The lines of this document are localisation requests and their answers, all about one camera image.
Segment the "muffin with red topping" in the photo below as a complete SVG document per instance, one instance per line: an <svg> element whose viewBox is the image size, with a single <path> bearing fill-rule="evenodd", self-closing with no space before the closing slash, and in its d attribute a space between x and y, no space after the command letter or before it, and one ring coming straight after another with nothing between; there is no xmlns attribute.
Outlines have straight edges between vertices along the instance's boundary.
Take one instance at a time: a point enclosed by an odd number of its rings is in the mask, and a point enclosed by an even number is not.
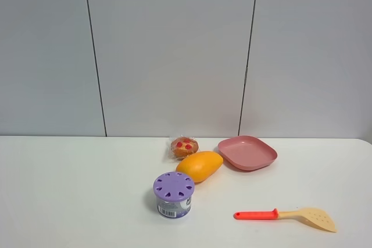
<svg viewBox="0 0 372 248"><path fill-rule="evenodd" d="M171 138L167 144L166 161L181 161L199 151L199 143L195 138L179 136Z"/></svg>

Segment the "orange yellow mango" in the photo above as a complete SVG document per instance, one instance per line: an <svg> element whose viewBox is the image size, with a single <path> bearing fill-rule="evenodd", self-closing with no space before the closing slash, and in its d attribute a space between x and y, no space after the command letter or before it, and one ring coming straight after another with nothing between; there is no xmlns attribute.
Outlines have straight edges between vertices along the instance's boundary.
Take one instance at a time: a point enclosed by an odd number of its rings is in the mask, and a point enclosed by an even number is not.
<svg viewBox="0 0 372 248"><path fill-rule="evenodd" d="M213 175L222 164L221 155L213 151L203 151L183 159L176 167L176 171L188 175L195 183L200 183Z"/></svg>

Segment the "pink square plate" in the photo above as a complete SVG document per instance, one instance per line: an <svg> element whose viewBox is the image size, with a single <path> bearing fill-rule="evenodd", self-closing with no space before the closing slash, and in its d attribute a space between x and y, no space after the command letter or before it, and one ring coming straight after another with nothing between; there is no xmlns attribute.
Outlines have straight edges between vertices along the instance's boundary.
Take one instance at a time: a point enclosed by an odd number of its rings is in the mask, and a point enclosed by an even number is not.
<svg viewBox="0 0 372 248"><path fill-rule="evenodd" d="M255 171L269 166L277 159L277 152L253 136L236 136L218 144L220 154L232 166L242 171Z"/></svg>

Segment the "purple lid air freshener can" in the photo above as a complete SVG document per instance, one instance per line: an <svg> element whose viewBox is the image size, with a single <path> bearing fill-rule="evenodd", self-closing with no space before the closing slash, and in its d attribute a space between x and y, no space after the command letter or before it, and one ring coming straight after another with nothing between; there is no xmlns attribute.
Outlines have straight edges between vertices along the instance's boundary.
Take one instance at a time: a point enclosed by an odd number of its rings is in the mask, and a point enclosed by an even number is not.
<svg viewBox="0 0 372 248"><path fill-rule="evenodd" d="M166 172L157 177L153 183L153 192L159 214L171 219L187 215L194 190L194 181L182 172Z"/></svg>

